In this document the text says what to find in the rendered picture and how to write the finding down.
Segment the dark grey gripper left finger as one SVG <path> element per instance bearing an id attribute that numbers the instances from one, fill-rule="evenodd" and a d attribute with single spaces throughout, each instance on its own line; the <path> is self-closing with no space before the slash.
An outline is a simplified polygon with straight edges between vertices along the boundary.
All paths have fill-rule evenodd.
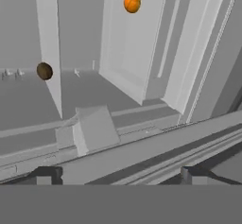
<path id="1" fill-rule="evenodd" d="M 59 166 L 40 166 L 20 179 L 19 184 L 62 185 L 62 174 L 63 170 Z"/>

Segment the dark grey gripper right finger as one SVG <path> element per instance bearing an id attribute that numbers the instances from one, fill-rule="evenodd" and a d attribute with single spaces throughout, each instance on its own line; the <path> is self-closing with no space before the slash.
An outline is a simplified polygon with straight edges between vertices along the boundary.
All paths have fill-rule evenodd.
<path id="1" fill-rule="evenodd" d="M 200 166 L 183 166 L 181 176 L 191 185 L 242 185 L 242 182 L 216 175 L 211 170 Z"/>

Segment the grey fridge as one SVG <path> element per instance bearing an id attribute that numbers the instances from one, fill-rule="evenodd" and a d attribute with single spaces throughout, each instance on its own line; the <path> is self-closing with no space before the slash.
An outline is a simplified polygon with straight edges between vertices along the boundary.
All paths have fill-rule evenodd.
<path id="1" fill-rule="evenodd" d="M 146 99 L 99 74 L 104 0 L 58 0 L 62 117 L 37 75 L 36 0 L 0 0 L 0 183 L 156 184 L 242 143 L 242 0 L 164 0 Z M 76 108 L 106 105 L 120 143 L 78 156 Z"/>

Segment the brown kiwi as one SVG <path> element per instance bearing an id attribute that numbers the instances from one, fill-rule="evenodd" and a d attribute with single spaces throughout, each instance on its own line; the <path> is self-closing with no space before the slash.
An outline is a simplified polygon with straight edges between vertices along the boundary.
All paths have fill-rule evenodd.
<path id="1" fill-rule="evenodd" d="M 37 65 L 37 75 L 42 80 L 49 80 L 53 76 L 53 69 L 52 67 L 46 62 L 40 62 Z"/>

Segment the white fridge compartment panel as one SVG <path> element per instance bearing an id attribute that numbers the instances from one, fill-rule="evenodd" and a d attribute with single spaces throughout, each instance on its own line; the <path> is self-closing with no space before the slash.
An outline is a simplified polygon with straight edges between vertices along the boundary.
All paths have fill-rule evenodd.
<path id="1" fill-rule="evenodd" d="M 124 0 L 104 0 L 99 74 L 141 104 L 147 84 L 164 0 L 141 0 L 135 13 Z"/>

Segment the thin white fridge shelf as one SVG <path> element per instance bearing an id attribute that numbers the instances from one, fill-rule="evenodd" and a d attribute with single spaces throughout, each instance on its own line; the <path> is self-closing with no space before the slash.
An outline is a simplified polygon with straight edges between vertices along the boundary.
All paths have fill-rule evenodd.
<path id="1" fill-rule="evenodd" d="M 53 70 L 53 76 L 46 84 L 62 117 L 58 0 L 36 0 L 36 4 L 42 61 Z"/>

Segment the orange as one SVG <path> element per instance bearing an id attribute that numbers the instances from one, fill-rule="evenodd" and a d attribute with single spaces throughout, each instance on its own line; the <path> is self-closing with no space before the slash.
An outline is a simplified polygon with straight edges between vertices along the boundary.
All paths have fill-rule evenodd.
<path id="1" fill-rule="evenodd" d="M 124 8 L 129 13 L 136 13 L 141 7 L 141 0 L 124 0 Z"/>

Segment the grey box block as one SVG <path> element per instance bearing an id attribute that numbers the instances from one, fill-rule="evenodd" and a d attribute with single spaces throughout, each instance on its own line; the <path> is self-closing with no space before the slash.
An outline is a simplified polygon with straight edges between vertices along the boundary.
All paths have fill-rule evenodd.
<path id="1" fill-rule="evenodd" d="M 120 143 L 111 114 L 106 105 L 76 108 L 78 121 L 72 127 L 78 156 L 87 155 Z"/>

